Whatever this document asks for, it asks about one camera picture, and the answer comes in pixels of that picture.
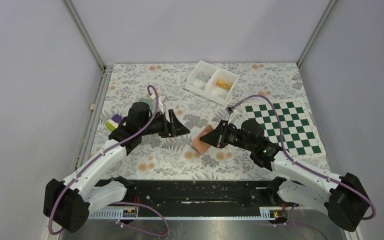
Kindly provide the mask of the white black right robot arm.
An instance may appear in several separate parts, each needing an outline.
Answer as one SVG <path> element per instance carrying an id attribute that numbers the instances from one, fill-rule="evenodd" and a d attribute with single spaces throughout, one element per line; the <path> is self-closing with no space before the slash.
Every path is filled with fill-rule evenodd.
<path id="1" fill-rule="evenodd" d="M 197 140 L 218 149 L 232 145 L 250 151 L 250 159 L 258 167 L 277 173 L 266 193 L 273 206 L 288 202 L 312 208 L 348 232 L 357 229 L 370 207 L 357 176 L 341 176 L 289 159 L 287 151 L 265 137 L 253 119 L 244 121 L 240 128 L 222 120 L 216 128 L 204 130 Z"/>

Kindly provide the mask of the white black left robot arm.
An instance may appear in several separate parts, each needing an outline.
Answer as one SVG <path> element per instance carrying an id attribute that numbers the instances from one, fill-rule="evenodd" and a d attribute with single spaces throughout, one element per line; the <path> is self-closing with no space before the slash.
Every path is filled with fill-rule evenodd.
<path id="1" fill-rule="evenodd" d="M 79 169 L 62 180 L 52 179 L 45 187 L 43 214 L 48 217 L 49 233 L 55 235 L 52 223 L 70 233 L 78 231 L 90 214 L 120 202 L 132 204 L 134 183 L 124 177 L 103 180 L 102 176 L 126 158 L 147 135 L 174 138 L 191 131 L 176 117 L 173 109 L 151 111 L 145 102 L 135 102 L 108 136 L 101 149 Z"/>

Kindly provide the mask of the gold credit card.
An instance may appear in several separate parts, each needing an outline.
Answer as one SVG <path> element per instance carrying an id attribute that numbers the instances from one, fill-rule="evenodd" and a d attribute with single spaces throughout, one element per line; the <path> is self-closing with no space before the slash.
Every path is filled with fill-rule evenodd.
<path id="1" fill-rule="evenodd" d="M 217 81 L 216 81 L 216 84 L 215 84 L 217 87 L 221 88 L 221 89 L 224 89 L 226 91 L 229 91 L 232 86 L 233 86 L 233 83 L 228 81 L 228 80 L 225 80 L 223 78 L 219 78 Z"/>

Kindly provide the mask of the silver credit card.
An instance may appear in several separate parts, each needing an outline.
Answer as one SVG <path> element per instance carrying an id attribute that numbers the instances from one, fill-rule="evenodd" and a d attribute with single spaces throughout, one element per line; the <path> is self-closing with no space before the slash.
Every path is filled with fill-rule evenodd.
<path id="1" fill-rule="evenodd" d="M 205 72 L 199 72 L 199 73 L 197 74 L 196 78 L 197 78 L 198 80 L 200 80 L 200 81 L 203 81 L 203 82 L 207 83 L 207 82 L 211 79 L 211 76 L 212 76 L 211 74 L 208 75 L 208 74 L 205 73 Z"/>

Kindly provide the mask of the floral tablecloth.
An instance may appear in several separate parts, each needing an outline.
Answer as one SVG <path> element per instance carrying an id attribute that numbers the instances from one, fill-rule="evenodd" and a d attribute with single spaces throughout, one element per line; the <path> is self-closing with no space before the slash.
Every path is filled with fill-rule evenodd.
<path id="1" fill-rule="evenodd" d="M 106 122 L 115 114 L 126 116 L 133 103 L 149 98 L 148 85 L 167 97 L 165 107 L 190 130 L 175 138 L 148 135 L 122 161 L 111 167 L 105 178 L 122 176 L 132 180 L 271 180 L 275 175 L 256 166 L 248 151 L 227 146 L 211 147 L 199 154 L 192 140 L 208 125 L 215 127 L 229 118 L 223 105 L 185 89 L 193 63 L 116 64 L 110 76 L 90 155 L 108 139 Z M 304 112 L 312 116 L 300 71 L 295 63 L 221 63 L 219 67 L 238 75 L 229 103 L 246 104 L 301 99 Z"/>

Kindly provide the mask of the white two-compartment plastic bin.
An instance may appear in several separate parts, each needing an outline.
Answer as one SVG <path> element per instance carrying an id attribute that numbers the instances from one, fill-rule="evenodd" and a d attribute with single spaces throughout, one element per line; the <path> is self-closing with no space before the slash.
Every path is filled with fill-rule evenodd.
<path id="1" fill-rule="evenodd" d="M 197 79 L 197 74 L 199 72 L 211 75 L 210 80 L 204 82 Z M 232 82 L 232 87 L 229 91 L 216 86 L 216 82 L 219 78 Z M 215 103 L 227 105 L 233 94 L 233 90 L 238 83 L 238 74 L 201 60 L 187 77 L 184 88 Z"/>

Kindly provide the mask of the purple white green block stack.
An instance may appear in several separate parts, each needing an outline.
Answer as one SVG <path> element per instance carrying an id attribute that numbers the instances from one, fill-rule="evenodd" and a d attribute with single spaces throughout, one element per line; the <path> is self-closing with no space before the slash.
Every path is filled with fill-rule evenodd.
<path id="1" fill-rule="evenodd" d="M 119 114 L 115 114 L 114 116 L 112 116 L 106 123 L 105 123 L 105 126 L 110 130 L 110 131 L 113 131 L 115 130 L 120 122 L 122 121 L 123 117 Z"/>

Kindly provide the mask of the green white chessboard mat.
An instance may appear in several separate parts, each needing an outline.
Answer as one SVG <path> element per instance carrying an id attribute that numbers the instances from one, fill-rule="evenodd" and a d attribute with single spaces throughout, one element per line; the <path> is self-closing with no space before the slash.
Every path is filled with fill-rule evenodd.
<path id="1" fill-rule="evenodd" d="M 255 120 L 264 136 L 285 149 L 293 158 L 325 157 L 326 151 L 302 98 L 273 102 L 273 109 L 264 100 L 241 105 L 245 120 Z"/>

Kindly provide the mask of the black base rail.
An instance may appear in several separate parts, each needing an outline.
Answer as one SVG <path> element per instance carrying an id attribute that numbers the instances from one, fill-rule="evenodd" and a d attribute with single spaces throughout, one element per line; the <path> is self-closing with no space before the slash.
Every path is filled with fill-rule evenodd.
<path id="1" fill-rule="evenodd" d="M 269 181 L 131 180 L 123 204 L 109 205 L 96 220 L 286 220 L 288 208 Z"/>

